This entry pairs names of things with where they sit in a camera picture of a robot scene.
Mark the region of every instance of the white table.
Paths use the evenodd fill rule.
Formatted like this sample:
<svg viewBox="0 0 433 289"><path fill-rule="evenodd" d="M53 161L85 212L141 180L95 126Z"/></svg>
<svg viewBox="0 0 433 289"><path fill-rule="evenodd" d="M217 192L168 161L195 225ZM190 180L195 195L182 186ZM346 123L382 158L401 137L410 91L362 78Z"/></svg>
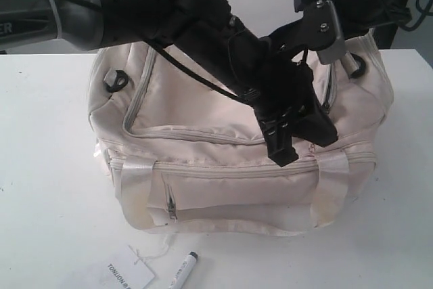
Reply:
<svg viewBox="0 0 433 289"><path fill-rule="evenodd" d="M433 70L385 51L396 100L363 195L297 238L179 235L149 263L166 288L190 250L188 288L432 288ZM94 55L0 55L0 288L56 288L75 269L161 236L132 229L92 156L86 90Z"/></svg>

